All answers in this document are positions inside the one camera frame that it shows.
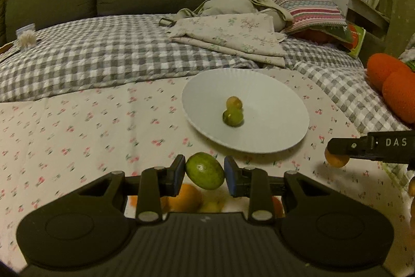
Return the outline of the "person's hand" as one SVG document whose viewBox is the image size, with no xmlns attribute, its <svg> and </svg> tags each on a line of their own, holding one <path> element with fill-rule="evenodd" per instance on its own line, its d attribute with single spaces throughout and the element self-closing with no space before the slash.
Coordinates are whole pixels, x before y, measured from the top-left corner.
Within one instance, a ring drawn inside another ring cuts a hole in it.
<svg viewBox="0 0 415 277">
<path fill-rule="evenodd" d="M 410 226 L 411 232 L 414 233 L 415 230 L 415 177 L 412 177 L 408 185 L 408 195 L 411 198 L 411 207 L 410 207 Z"/>
</svg>

